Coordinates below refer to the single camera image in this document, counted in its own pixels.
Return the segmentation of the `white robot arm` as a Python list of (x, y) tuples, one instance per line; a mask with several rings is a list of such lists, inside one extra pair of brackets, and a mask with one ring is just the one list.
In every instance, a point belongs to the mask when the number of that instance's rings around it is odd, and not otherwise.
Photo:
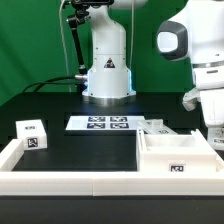
[[(83, 96), (106, 103), (134, 96), (126, 66), (126, 31), (110, 19), (108, 7), (87, 10), (93, 40), (93, 65), (87, 72)], [(202, 107), (207, 141), (224, 151), (224, 0), (188, 0), (176, 15), (161, 23), (157, 49), (169, 61), (188, 58), (194, 88), (183, 97), (186, 110)]]

